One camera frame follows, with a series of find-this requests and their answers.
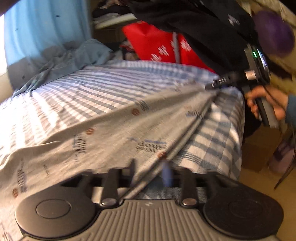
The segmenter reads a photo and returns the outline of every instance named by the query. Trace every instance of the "gray ribbed plastic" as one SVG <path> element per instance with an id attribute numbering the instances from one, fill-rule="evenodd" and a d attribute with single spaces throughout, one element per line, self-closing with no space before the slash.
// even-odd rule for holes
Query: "gray ribbed plastic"
<path id="1" fill-rule="evenodd" d="M 21 241 L 35 241 L 24 237 Z M 125 200 L 105 209 L 94 224 L 67 241 L 234 241 L 210 227 L 195 209 L 174 200 Z M 279 241 L 276 236 L 261 241 Z"/>

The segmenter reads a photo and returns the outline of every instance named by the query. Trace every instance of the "window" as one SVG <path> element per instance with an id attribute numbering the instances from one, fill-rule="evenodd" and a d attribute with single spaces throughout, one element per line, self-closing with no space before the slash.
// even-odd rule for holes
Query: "window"
<path id="1" fill-rule="evenodd" d="M 6 59 L 4 51 L 4 15 L 0 17 L 0 75 L 6 72 Z"/>

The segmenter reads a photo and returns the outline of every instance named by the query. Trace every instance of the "checkered bedsheet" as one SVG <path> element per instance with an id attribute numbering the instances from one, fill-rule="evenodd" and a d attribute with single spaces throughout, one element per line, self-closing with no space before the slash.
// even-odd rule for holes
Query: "checkered bedsheet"
<path id="1" fill-rule="evenodd" d="M 89 66 L 0 105 L 0 169 L 14 150 L 143 97 L 188 81 L 211 82 L 215 75 L 180 64 L 110 61 Z M 221 90 L 187 144 L 173 159 L 197 173 L 207 169 L 237 179 L 241 166 L 244 101 L 235 88 Z M 138 198 L 176 198 L 156 178 Z"/>

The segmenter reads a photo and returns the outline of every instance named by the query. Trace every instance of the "blue sleeve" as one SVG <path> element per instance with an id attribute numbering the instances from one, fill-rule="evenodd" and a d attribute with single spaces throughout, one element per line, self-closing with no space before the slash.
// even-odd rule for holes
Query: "blue sleeve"
<path id="1" fill-rule="evenodd" d="M 286 111 L 286 123 L 292 124 L 296 128 L 296 96 L 289 95 Z"/>

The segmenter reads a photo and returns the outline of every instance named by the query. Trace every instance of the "red bag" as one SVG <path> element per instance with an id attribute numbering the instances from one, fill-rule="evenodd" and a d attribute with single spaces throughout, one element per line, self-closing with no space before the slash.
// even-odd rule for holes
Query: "red bag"
<path id="1" fill-rule="evenodd" d="M 174 39 L 173 33 L 164 32 L 142 21 L 126 25 L 122 31 L 141 60 L 176 63 L 176 59 L 179 59 L 181 64 L 193 65 L 214 73 L 181 34 Z"/>
<path id="2" fill-rule="evenodd" d="M 183 35 L 178 34 L 179 41 L 179 52 L 180 52 L 180 63 L 193 65 L 203 69 L 207 69 L 213 73 L 214 70 L 205 65 L 205 63 L 198 57 L 198 55 L 192 50 L 190 45 L 187 43 Z"/>
<path id="3" fill-rule="evenodd" d="M 145 22 L 136 22 L 122 28 L 141 60 L 175 63 L 171 42 L 173 34 L 159 30 Z"/>

